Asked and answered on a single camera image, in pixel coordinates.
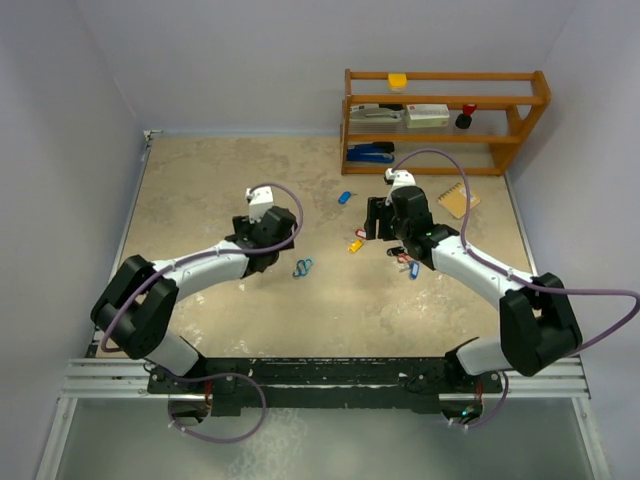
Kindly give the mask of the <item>yellow key tag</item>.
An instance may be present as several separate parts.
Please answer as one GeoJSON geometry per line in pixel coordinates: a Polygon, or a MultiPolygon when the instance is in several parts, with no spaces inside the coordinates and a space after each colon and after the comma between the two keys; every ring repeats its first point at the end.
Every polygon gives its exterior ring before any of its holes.
{"type": "Polygon", "coordinates": [[[357,239],[349,245],[348,252],[351,254],[355,254],[362,248],[363,245],[364,242],[361,239],[357,239]]]}

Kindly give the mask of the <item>black key fob with key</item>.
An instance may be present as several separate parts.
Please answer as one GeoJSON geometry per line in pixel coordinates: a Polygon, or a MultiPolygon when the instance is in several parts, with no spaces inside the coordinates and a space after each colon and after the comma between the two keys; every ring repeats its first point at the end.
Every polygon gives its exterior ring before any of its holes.
{"type": "Polygon", "coordinates": [[[386,254],[390,257],[398,257],[400,255],[405,254],[406,251],[403,247],[393,247],[386,250],[386,254]]]}

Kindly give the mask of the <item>blue key tag with keys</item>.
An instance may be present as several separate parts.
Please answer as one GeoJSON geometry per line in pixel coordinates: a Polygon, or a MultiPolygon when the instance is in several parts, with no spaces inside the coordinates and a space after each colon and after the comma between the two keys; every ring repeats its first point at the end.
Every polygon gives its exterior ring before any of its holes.
{"type": "Polygon", "coordinates": [[[406,273],[410,280],[416,280],[419,276],[420,265],[418,262],[409,262],[400,269],[401,273],[406,273]]]}

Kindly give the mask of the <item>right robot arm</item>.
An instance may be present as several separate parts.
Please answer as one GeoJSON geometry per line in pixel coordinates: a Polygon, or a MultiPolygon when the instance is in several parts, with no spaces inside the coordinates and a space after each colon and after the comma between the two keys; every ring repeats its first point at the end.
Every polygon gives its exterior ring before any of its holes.
{"type": "Polygon", "coordinates": [[[467,391],[490,371],[531,377],[582,345],[568,296],[546,291],[563,286],[557,276],[527,275],[521,285],[506,266],[488,267],[490,256],[474,259],[457,230],[434,222],[421,188],[370,197],[364,230],[369,240],[400,241],[412,260],[461,282],[498,311],[497,338],[472,339],[447,353],[444,376],[452,389],[467,391]]]}

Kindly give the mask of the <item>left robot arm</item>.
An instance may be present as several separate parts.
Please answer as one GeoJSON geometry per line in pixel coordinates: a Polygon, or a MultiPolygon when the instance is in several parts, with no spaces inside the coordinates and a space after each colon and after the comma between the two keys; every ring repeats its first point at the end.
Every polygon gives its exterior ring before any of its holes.
{"type": "Polygon", "coordinates": [[[233,218],[234,233],[213,247],[168,261],[127,258],[91,310],[90,318],[131,359],[151,361],[184,392],[202,387],[204,361],[197,349],[169,331],[175,306],[216,284],[265,271],[291,249],[298,226],[288,209],[273,206],[253,223],[233,218]]]}

